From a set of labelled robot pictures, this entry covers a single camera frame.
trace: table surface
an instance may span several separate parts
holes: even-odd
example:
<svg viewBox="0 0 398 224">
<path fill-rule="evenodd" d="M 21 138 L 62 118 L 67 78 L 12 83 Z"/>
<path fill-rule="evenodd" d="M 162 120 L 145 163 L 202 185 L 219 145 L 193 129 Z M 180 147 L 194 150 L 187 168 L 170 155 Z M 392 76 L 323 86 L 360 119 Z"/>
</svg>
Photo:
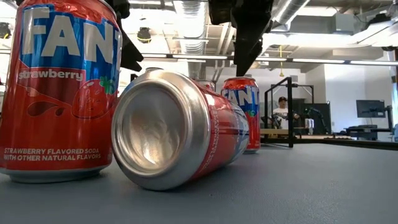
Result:
<svg viewBox="0 0 398 224">
<path fill-rule="evenodd" d="M 0 223 L 398 223 L 398 152 L 322 144 L 263 147 L 169 192 L 114 163 L 99 177 L 17 184 L 0 175 Z"/>
</svg>

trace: standing can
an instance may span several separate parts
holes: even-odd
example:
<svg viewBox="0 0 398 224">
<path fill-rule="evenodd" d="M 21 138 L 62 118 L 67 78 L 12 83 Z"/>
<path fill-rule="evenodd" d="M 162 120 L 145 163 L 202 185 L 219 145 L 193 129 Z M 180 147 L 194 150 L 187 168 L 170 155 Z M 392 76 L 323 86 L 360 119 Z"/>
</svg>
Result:
<svg viewBox="0 0 398 224">
<path fill-rule="evenodd" d="M 250 139 L 244 153 L 255 153 L 260 149 L 259 87 L 256 80 L 249 77 L 229 78 L 225 80 L 221 94 L 239 105 L 248 118 Z"/>
<path fill-rule="evenodd" d="M 121 31 L 102 0 L 25 0 L 0 126 L 0 172 L 28 183 L 89 177 L 112 161 Z"/>
<path fill-rule="evenodd" d="M 205 86 L 207 89 L 216 91 L 216 85 L 214 84 L 214 82 L 209 80 L 196 80 L 196 81 Z"/>
</svg>

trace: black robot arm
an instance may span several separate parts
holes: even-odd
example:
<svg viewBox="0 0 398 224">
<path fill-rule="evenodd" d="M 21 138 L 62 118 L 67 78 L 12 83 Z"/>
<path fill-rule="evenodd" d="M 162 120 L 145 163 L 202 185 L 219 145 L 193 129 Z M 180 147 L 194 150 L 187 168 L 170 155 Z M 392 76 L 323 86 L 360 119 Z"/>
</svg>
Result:
<svg viewBox="0 0 398 224">
<path fill-rule="evenodd" d="M 323 129 L 324 129 L 324 130 L 326 131 L 326 133 L 328 134 L 328 133 L 329 133 L 329 129 L 328 129 L 328 127 L 326 126 L 325 119 L 323 118 L 323 114 L 321 113 L 321 111 L 320 111 L 320 110 L 317 110 L 317 109 L 315 109 L 315 108 L 306 108 L 306 109 L 305 109 L 305 114 L 306 114 L 308 117 L 310 117 L 310 113 L 311 113 L 311 112 L 314 112 L 314 113 L 316 113 L 316 114 L 318 115 L 319 119 L 321 120 Z"/>
<path fill-rule="evenodd" d="M 209 0 L 211 23 L 231 22 L 236 28 L 234 64 L 242 77 L 262 52 L 262 35 L 272 28 L 274 0 Z"/>
</svg>

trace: strawberry graphic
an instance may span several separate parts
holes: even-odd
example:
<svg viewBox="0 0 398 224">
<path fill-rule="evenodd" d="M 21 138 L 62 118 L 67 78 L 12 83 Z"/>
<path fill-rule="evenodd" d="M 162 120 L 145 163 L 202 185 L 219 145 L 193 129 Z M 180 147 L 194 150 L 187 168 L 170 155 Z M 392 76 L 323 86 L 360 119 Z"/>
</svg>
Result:
<svg viewBox="0 0 398 224">
<path fill-rule="evenodd" d="M 115 90 L 114 81 L 107 77 L 88 80 L 75 95 L 72 114 L 81 119 L 101 117 L 114 105 Z"/>
</svg>

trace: red soda can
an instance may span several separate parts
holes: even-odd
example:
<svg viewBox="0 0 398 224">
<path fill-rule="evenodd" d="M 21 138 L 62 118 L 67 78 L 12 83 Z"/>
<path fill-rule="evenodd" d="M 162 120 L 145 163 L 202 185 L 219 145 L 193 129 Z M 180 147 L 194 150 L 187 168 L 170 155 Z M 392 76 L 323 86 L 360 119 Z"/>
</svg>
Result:
<svg viewBox="0 0 398 224">
<path fill-rule="evenodd" d="M 111 163 L 121 41 L 102 0 L 19 6 L 2 106 L 2 173 L 18 182 L 60 182 Z"/>
<path fill-rule="evenodd" d="M 216 85 L 214 84 L 214 82 L 209 80 L 196 80 L 196 81 L 205 86 L 207 89 L 216 91 Z"/>
<path fill-rule="evenodd" d="M 248 77 L 229 78 L 225 80 L 221 94 L 239 105 L 248 118 L 250 139 L 244 153 L 255 153 L 260 149 L 259 87 L 256 80 Z"/>
<path fill-rule="evenodd" d="M 113 152 L 134 183 L 167 190 L 233 162 L 248 132 L 237 105 L 184 75 L 154 70 L 122 93 L 112 121 Z"/>
</svg>

